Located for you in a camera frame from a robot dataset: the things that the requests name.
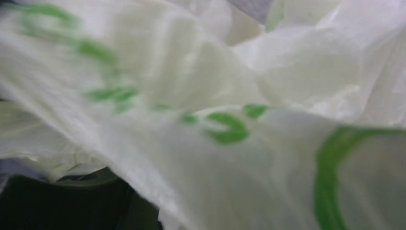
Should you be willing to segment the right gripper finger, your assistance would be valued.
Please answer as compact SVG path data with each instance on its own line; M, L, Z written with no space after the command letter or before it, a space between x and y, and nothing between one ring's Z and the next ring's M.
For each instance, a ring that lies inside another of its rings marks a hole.
M0 176L3 230L159 230L158 209L108 168L44 182Z

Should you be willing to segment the light green plastic bag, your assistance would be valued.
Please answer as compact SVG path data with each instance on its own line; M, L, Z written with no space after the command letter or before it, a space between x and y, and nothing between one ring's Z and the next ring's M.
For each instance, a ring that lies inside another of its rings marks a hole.
M406 227L406 3L38 0L0 19L1 157L108 166L184 230Z

